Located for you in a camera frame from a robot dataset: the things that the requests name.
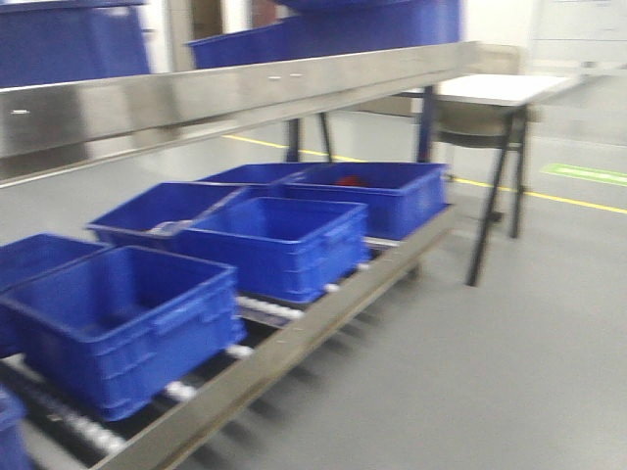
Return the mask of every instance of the blue plastic crate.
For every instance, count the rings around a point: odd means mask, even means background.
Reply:
[[[107,420],[239,342],[235,268],[141,248],[100,253],[12,289],[26,362]]]
[[[0,87],[149,73],[143,0],[0,5]]]
[[[50,233],[41,233],[0,247],[0,293],[79,259],[108,249]],[[7,314],[0,306],[0,357],[18,353],[20,347]]]
[[[237,185],[161,183],[98,217],[87,228],[117,246],[172,248],[173,236],[220,205],[248,198]]]
[[[285,185],[289,198],[368,204],[367,235],[401,240],[446,205],[443,164],[333,164]],[[354,176],[365,187],[338,185]]]
[[[200,182],[241,184],[249,187],[266,188],[269,196],[282,196],[281,183],[297,177],[301,171],[320,166],[311,163],[281,163],[281,164],[242,164],[221,173],[212,174],[199,179]]]
[[[292,10],[302,13],[325,11],[332,13],[333,11],[366,7],[371,5],[381,5],[388,3],[389,0],[274,0]]]
[[[30,470],[20,433],[22,404],[0,386],[0,470]]]
[[[343,8],[333,11],[312,11],[262,28],[193,41],[189,45],[196,67],[210,69],[459,41],[459,0],[340,3]],[[330,4],[330,0],[320,2],[321,6]]]
[[[285,20],[293,59],[459,41],[459,0],[397,0]]]
[[[244,66],[289,58],[283,24],[191,41],[197,69]]]
[[[258,198],[197,222],[178,247],[237,266],[243,291],[307,303],[367,259],[364,231],[364,205]]]

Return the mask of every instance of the metal frame bar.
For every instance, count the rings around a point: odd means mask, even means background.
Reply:
[[[435,117],[435,91],[425,86],[422,93],[422,113],[418,117],[418,140],[415,160],[419,163],[431,161],[431,144]]]
[[[527,106],[522,107],[518,113],[516,113],[515,120],[518,120],[521,125],[520,129],[520,142],[518,147],[518,159],[516,160],[516,171],[514,175],[514,189],[515,195],[513,200],[513,208],[511,211],[511,229],[509,230],[509,236],[511,238],[518,238],[520,235],[520,217],[522,211],[522,200],[525,194],[525,160],[527,151],[527,130],[529,127],[529,108]]]
[[[326,152],[326,160],[333,163],[333,145],[331,142],[331,131],[328,123],[328,113],[320,113],[320,132],[322,133],[322,142],[324,143],[324,152]]]
[[[287,121],[287,152],[285,162],[299,162],[301,160],[301,120]]]
[[[481,273],[481,264],[485,255],[487,240],[488,236],[490,235],[490,228],[494,223],[493,213],[497,202],[499,186],[501,185],[501,178],[503,176],[503,168],[506,162],[509,141],[511,140],[514,116],[515,112],[508,114],[506,118],[506,132],[501,140],[499,157],[497,158],[497,162],[495,165],[490,195],[488,196],[488,201],[486,202],[484,207],[481,225],[479,226],[479,235],[477,237],[477,241],[472,252],[472,261],[470,263],[470,269],[468,270],[468,276],[466,278],[466,285],[468,286],[476,286],[479,275]]]

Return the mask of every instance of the green floor marking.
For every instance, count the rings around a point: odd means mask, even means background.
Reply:
[[[567,176],[569,178],[586,179],[597,183],[627,186],[627,173],[619,173],[618,171],[585,168],[583,166],[574,166],[572,164],[548,164],[542,169],[542,173]]]

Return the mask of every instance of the white board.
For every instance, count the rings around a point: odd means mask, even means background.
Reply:
[[[627,0],[539,0],[531,59],[541,64],[627,64]]]

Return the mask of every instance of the yellow floor line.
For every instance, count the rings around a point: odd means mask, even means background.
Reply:
[[[247,142],[249,144],[256,144],[256,145],[264,145],[266,147],[273,147],[275,149],[287,149],[287,145],[283,145],[283,144],[274,144],[272,142],[266,142],[265,140],[258,140],[258,139],[251,139],[249,137],[242,137],[240,135],[224,135],[222,136],[226,139],[231,139],[231,140],[238,140],[240,142]],[[326,156],[326,154],[324,152],[317,152],[315,150],[301,150],[301,153],[306,154],[306,155],[315,155],[315,156]],[[343,162],[364,162],[364,160],[360,160],[360,159],[354,159],[352,157],[344,157],[342,155],[334,155],[333,156],[333,160],[340,160]],[[469,184],[471,186],[478,186],[480,188],[490,188],[492,187],[492,185],[490,183],[484,183],[481,181],[474,181],[472,179],[466,179],[466,178],[455,178],[455,182],[456,183],[461,183],[461,184]],[[499,189],[501,191],[513,191],[512,188],[507,188],[505,186],[500,186]],[[621,208],[614,208],[612,206],[604,206],[603,204],[595,204],[595,203],[589,203],[587,201],[579,201],[577,199],[570,199],[570,198],[561,198],[560,196],[552,196],[550,194],[543,194],[543,193],[536,193],[535,191],[527,191],[525,193],[527,196],[531,196],[532,198],[538,198],[538,199],[544,199],[546,201],[554,201],[556,203],[565,203],[565,204],[570,204],[572,206],[579,206],[582,208],[588,208],[588,209],[597,209],[599,211],[607,211],[607,212],[614,212],[614,213],[623,213],[623,214],[627,214],[627,209],[621,209]]]

